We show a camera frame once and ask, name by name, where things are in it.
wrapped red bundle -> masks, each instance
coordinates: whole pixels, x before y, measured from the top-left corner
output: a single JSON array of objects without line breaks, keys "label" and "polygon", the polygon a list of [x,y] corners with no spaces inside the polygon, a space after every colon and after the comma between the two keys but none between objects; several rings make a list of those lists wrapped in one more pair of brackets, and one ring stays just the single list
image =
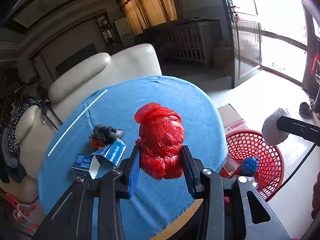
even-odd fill
[{"label": "wrapped red bundle", "polygon": [[180,149],[184,140],[181,117],[158,103],[142,106],[134,119],[140,124],[140,168],[154,179],[176,179],[183,174]]}]

red trash basket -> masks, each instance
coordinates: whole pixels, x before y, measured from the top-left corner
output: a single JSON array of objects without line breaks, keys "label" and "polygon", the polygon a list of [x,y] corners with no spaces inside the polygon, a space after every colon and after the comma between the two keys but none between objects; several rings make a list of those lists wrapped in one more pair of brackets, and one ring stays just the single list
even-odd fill
[{"label": "red trash basket", "polygon": [[239,130],[226,135],[228,157],[238,164],[248,157],[259,158],[256,172],[257,191],[265,201],[281,186],[284,176],[284,161],[277,146],[270,146],[262,137],[262,133],[254,130]]}]

leather sofa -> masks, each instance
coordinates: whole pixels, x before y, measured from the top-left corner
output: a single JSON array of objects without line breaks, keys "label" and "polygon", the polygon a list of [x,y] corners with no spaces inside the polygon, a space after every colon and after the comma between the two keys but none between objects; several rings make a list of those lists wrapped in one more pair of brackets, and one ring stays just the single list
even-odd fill
[{"label": "leather sofa", "polygon": [[[112,56],[95,54],[60,76],[49,88],[48,97],[57,116],[64,121],[72,111],[96,90],[132,78],[161,75],[160,65],[152,45],[141,44]],[[48,117],[59,127],[60,122],[48,111]],[[16,138],[21,146],[20,162],[27,176],[18,184],[0,181],[0,187],[23,202],[38,196],[37,176],[42,159],[56,129],[43,118],[37,106],[31,106],[21,117]]]}]

curtain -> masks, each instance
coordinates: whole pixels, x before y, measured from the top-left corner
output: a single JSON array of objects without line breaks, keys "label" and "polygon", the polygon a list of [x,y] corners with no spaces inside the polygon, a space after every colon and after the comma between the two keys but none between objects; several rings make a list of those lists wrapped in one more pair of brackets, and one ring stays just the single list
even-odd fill
[{"label": "curtain", "polygon": [[173,0],[121,0],[134,35],[161,23],[174,21],[177,14]]}]

blue tablecloth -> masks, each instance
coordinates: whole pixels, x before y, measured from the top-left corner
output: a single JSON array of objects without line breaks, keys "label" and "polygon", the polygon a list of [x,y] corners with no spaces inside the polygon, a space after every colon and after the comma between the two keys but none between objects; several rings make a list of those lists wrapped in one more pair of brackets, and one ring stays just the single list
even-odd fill
[{"label": "blue tablecloth", "polygon": [[[178,78],[150,76],[132,79],[107,87],[105,92],[70,128],[50,156],[47,156],[70,124],[105,89],[98,90],[74,110],[56,133],[43,160],[38,176],[41,206],[48,213],[74,181],[71,170],[76,153],[90,153],[89,135],[97,124],[124,129],[127,148],[121,159],[129,158],[139,137],[139,124],[134,114],[150,102],[160,103],[176,111],[185,129],[184,144],[191,154],[202,160],[205,167],[219,171],[227,155],[222,122],[210,98],[195,85]],[[98,176],[112,169],[107,161]],[[179,179],[154,180],[140,170],[135,195],[121,200],[125,239],[145,240],[162,231],[179,217],[193,199],[188,193],[184,176]],[[93,237],[96,236],[95,201]]]}]

